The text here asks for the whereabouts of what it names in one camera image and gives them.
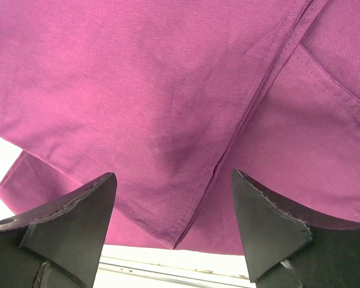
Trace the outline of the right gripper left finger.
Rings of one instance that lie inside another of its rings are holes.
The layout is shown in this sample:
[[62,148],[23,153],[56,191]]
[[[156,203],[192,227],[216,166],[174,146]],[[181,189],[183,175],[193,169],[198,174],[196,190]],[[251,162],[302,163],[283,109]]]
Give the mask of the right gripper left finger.
[[0,221],[0,287],[93,287],[115,202],[105,173]]

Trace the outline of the purple surgical cloth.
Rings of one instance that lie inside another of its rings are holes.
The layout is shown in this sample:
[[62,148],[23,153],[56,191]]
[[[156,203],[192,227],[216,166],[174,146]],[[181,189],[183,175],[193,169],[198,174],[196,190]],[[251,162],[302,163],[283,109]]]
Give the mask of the purple surgical cloth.
[[15,213],[106,173],[106,242],[242,253],[239,169],[360,223],[360,1],[0,1]]

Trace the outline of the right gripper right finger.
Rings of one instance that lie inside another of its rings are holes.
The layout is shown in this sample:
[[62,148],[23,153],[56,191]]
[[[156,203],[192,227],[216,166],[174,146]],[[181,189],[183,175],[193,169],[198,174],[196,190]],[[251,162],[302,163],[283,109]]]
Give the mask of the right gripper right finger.
[[360,287],[360,223],[290,200],[240,170],[233,205],[257,287]]

